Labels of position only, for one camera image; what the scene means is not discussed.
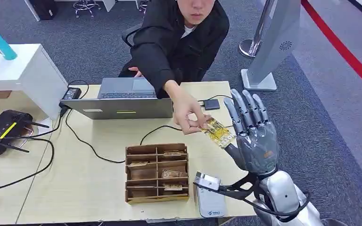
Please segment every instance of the wooden organizer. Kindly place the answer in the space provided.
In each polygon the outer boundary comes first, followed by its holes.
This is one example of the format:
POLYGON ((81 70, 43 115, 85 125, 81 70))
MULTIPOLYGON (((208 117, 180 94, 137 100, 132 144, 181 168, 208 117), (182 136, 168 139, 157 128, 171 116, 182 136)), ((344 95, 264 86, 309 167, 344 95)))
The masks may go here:
POLYGON ((188 152, 185 144, 143 145, 126 148, 125 201, 133 203, 188 200, 188 152), (183 172, 185 177, 162 178, 163 170, 183 172), (166 191, 165 185, 182 186, 166 191))

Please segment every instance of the laptop lid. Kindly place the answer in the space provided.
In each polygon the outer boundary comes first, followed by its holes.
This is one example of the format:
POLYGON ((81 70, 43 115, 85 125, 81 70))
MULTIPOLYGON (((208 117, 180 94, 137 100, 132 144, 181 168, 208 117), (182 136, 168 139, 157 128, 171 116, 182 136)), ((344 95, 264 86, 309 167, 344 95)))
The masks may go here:
POLYGON ((90 119, 172 118, 171 99, 74 99, 61 103, 90 119))

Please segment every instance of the black power adapter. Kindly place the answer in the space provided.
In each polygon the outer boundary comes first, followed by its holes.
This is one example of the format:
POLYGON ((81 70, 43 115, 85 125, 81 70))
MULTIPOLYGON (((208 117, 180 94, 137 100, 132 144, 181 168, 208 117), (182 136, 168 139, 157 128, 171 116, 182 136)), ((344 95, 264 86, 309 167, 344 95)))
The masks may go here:
MULTIPOLYGON (((81 95, 80 88, 69 87, 69 88, 67 88, 67 91, 66 91, 65 95, 63 96, 62 100, 78 99, 80 97, 80 95, 81 95)), ((62 108, 62 110, 60 111, 60 117, 62 117, 63 115, 66 114, 67 110, 70 108, 62 103, 59 103, 59 106, 62 108)))

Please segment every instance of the laptop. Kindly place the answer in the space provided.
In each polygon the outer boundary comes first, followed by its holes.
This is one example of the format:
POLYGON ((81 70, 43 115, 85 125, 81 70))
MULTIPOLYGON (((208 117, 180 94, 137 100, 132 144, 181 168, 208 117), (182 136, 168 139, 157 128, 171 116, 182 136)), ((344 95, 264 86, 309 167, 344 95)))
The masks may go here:
POLYGON ((104 78, 97 99, 61 100, 90 119, 172 118, 171 99, 157 99, 145 78, 104 78))

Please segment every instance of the red line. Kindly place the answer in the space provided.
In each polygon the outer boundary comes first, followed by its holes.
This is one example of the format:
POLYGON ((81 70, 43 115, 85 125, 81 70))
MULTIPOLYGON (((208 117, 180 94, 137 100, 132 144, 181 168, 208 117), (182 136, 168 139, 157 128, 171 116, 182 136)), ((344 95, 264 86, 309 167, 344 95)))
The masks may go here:
POLYGON ((327 37, 328 41, 334 46, 339 54, 347 61, 347 63, 356 71, 356 73, 362 78, 362 63, 353 55, 352 52, 341 42, 341 40, 333 33, 333 31, 327 26, 320 15, 316 12, 313 6, 310 5, 308 0, 302 0, 302 6, 306 9, 307 13, 317 24, 318 28, 327 37))

